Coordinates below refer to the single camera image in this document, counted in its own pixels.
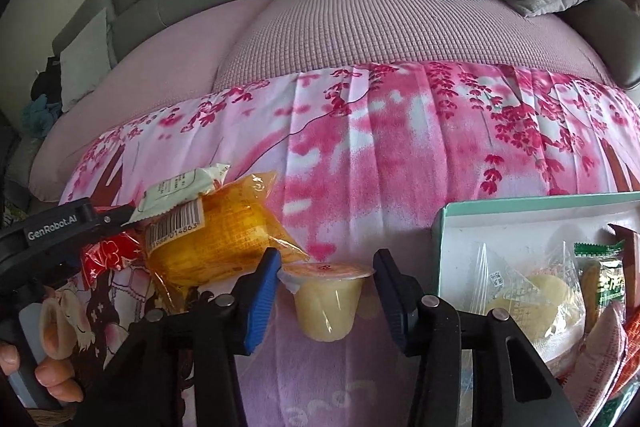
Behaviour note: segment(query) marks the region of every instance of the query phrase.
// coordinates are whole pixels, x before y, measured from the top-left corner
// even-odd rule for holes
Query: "green snack package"
[[[574,253],[580,273],[580,288],[587,310],[584,326],[591,331],[600,314],[614,300],[625,302],[625,273],[622,266],[624,241],[615,245],[576,243]]]

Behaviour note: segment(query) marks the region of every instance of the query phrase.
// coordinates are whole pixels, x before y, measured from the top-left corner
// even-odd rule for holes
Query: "metal screw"
[[[494,308],[491,310],[491,314],[494,316],[494,319],[498,319],[499,321],[505,321],[509,318],[509,312],[504,308]]]
[[[440,299],[438,299],[435,295],[425,295],[420,299],[420,302],[427,306],[427,308],[437,308],[438,304],[440,304]]]
[[[236,302],[236,299],[234,299],[234,296],[229,293],[223,293],[216,297],[216,304],[221,308],[227,308],[234,302]]]
[[[160,319],[164,317],[164,312],[162,310],[149,310],[146,312],[145,318],[149,322],[158,322]]]

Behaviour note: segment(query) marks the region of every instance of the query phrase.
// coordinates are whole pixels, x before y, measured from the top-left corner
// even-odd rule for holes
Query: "barcode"
[[[494,283],[494,286],[499,290],[504,286],[504,280],[502,279],[502,274],[500,272],[493,272],[489,274],[489,279]]]
[[[178,237],[194,232],[204,226],[202,200],[185,203],[161,217],[146,229],[146,249],[148,253]]]

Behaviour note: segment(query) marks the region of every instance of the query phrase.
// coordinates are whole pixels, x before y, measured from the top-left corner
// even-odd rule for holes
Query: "snack box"
[[[640,232],[640,192],[449,203],[431,228],[433,254],[424,289],[468,310],[482,243],[527,275],[536,256],[562,248],[563,241],[571,252],[574,243],[613,244],[609,223]]]

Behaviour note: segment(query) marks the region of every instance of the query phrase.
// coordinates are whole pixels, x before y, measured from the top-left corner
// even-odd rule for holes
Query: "pink fabric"
[[[397,62],[289,74],[101,135],[63,201],[137,202],[149,185],[213,162],[232,165],[228,180],[277,171],[268,205],[315,260],[370,265],[389,248],[402,272],[424,282],[429,228],[446,203],[637,190],[640,110],[618,88],[512,66]],[[82,357],[102,367],[113,323],[127,328],[155,297],[142,266],[104,274],[94,292],[77,284],[95,333]],[[238,358],[251,426],[406,424],[415,365],[391,341],[371,281],[353,330],[329,344],[300,332],[280,288],[264,342]],[[183,396],[191,427],[193,388]]]
[[[558,17],[524,18],[501,0],[274,0],[214,88],[392,60],[512,64],[609,82],[597,53]]]
[[[272,0],[237,0],[191,16],[140,44],[63,116],[33,163],[29,188],[58,201],[87,146],[141,114],[212,91],[218,66]]]

